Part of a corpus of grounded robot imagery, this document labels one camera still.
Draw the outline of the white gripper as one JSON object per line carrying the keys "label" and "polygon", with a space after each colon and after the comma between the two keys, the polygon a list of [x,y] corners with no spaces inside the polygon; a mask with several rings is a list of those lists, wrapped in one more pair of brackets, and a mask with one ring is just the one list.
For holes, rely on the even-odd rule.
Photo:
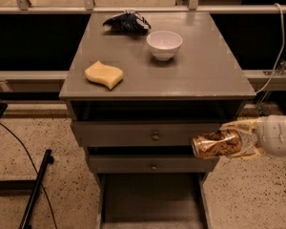
{"label": "white gripper", "polygon": [[[273,156],[286,156],[286,115],[269,115],[259,119],[240,119],[224,123],[220,131],[234,130],[257,136],[257,143],[266,153]],[[261,156],[256,144],[243,146],[239,152],[228,155],[234,159],[252,159]]]}

